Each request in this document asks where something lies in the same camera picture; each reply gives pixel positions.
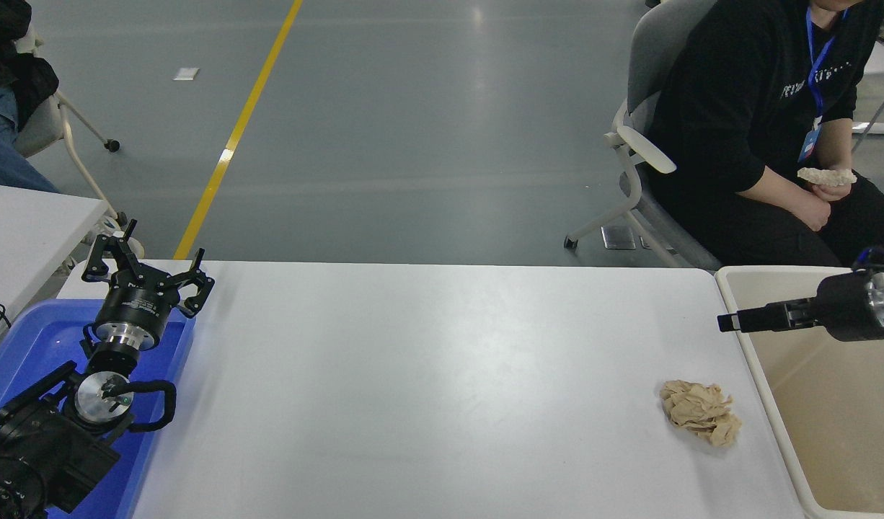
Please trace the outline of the person's right hand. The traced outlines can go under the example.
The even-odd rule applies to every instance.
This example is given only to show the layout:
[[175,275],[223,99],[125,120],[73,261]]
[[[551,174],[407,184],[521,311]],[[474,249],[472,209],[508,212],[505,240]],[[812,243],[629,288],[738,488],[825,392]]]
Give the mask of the person's right hand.
[[810,192],[792,195],[786,201],[786,207],[814,232],[827,226],[831,216],[831,204]]

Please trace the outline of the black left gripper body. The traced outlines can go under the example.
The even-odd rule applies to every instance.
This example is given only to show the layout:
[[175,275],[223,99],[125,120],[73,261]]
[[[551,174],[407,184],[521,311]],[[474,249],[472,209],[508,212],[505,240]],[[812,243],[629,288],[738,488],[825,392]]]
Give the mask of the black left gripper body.
[[109,292],[94,321],[98,333],[126,324],[145,333],[162,333],[174,308],[174,291],[109,280]]

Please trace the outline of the person's left hand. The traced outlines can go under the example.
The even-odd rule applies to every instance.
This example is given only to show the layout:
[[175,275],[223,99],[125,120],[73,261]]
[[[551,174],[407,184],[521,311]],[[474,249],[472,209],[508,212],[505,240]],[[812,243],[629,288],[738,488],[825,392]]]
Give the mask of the person's left hand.
[[826,203],[837,203],[848,197],[853,190],[854,183],[841,184],[839,186],[828,186],[824,184],[809,183],[809,190],[818,198]]

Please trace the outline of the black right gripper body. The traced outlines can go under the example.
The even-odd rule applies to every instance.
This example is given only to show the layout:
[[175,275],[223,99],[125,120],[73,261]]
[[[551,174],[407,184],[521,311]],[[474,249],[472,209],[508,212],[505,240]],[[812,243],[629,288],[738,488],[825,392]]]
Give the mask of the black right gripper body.
[[883,328],[870,308],[864,270],[834,275],[820,282],[820,323],[841,342],[881,340]]

